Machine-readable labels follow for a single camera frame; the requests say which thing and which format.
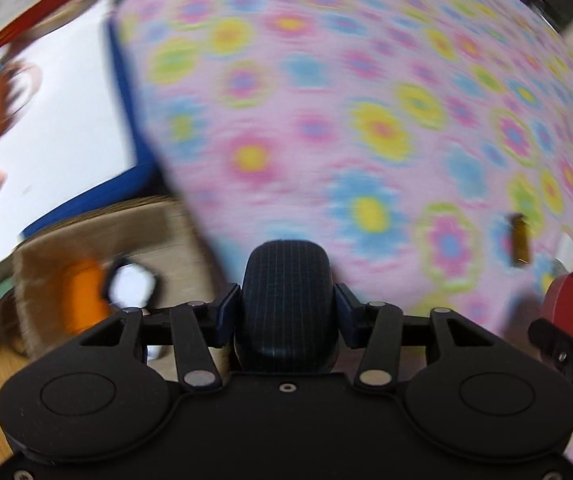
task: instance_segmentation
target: yellow flower print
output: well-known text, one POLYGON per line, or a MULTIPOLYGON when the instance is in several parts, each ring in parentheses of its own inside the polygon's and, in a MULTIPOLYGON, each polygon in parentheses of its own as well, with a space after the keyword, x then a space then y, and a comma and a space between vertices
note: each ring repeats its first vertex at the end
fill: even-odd
POLYGON ((403 10, 403 12, 409 18, 413 18, 414 20, 418 20, 421 23, 425 23, 425 25, 428 25, 428 23, 431 23, 433 21, 429 14, 427 14, 426 12, 423 12, 422 10, 419 10, 419 9, 413 9, 412 7, 406 7, 403 10))
POLYGON ((518 173, 508 183, 511 210, 522 213, 528 224, 530 235, 537 238, 544 229, 544 214, 537 190, 523 173, 518 173))
POLYGON ((351 126, 377 155, 397 164, 412 155, 412 139, 390 108, 373 101, 358 101, 350 115, 351 126))
POLYGON ((198 48, 192 41, 173 38, 153 50, 149 60, 151 82, 170 85, 190 74, 196 66, 198 48))
POLYGON ((415 122, 431 130, 441 130, 446 122, 446 113, 441 102, 428 90, 418 85, 402 83, 397 86, 396 97, 415 122))
POLYGON ((477 3, 475 4, 475 8, 479 11, 479 13, 482 16, 486 16, 487 18, 490 18, 491 20, 494 20, 497 17, 497 14, 495 13, 495 10, 491 9, 489 6, 481 4, 481 3, 477 3))
POLYGON ((448 61, 457 59, 453 43, 440 30, 429 28, 426 31, 426 38, 435 51, 448 61))
POLYGON ((236 54, 253 37, 249 22, 240 18, 223 18, 214 23, 210 33, 211 51, 219 56, 236 54))
POLYGON ((453 7, 467 18, 475 18, 477 12, 468 4, 466 0, 451 0, 453 7))
POLYGON ((557 64, 553 61, 550 60, 546 66, 548 67, 549 71, 560 81, 563 81, 563 76, 562 73, 559 69, 559 67, 557 66, 557 64))
POLYGON ((127 14, 119 21, 119 36, 122 43, 129 43, 137 33, 137 27, 140 24, 135 13, 127 14))
POLYGON ((550 170, 544 168, 540 175, 541 192, 544 196, 544 203, 554 215, 561 215, 564 212, 564 198, 557 180, 550 170))
POLYGON ((500 81, 498 81, 498 79, 484 67, 479 65, 474 66, 473 74, 477 80, 489 90, 492 90, 493 92, 504 91, 504 85, 502 85, 502 83, 500 83, 500 81))

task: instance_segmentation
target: pink cloth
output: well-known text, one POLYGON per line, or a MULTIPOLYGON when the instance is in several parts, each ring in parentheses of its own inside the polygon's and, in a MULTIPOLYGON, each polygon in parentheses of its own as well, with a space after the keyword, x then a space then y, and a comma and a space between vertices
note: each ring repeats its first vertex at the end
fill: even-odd
POLYGON ((410 314, 501 332, 544 293, 573 238, 573 54, 518 0, 125 0, 118 19, 141 126, 231 280, 308 238, 410 314))

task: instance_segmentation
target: red object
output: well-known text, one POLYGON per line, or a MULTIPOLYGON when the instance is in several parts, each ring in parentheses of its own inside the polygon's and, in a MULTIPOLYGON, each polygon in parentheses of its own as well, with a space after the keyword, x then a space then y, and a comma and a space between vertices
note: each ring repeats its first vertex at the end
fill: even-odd
POLYGON ((544 297, 542 317, 573 336, 573 272, 553 280, 544 297))

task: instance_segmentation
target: screw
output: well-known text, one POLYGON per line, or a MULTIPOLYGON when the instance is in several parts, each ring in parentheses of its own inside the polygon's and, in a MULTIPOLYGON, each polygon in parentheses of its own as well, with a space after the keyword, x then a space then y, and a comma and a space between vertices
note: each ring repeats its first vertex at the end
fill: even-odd
POLYGON ((23 469, 18 469, 13 473, 13 480, 33 480, 33 475, 23 469))
POLYGON ((184 375, 184 382, 196 388, 215 383, 215 374, 208 370, 191 370, 184 375))
POLYGON ((360 382, 367 386, 386 386, 393 377, 385 370, 365 370, 360 374, 360 382))
POLYGON ((297 386, 295 386, 293 383, 280 384, 280 391, 283 394, 292 394, 295 390, 297 390, 297 386))

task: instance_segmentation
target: small bottle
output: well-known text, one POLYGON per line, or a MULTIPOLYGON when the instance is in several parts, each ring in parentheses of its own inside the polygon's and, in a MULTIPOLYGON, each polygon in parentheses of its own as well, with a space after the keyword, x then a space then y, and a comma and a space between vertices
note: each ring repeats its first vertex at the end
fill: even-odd
POLYGON ((511 258, 514 267, 524 267, 531 262, 528 224, 522 213, 516 213, 511 217, 511 258))

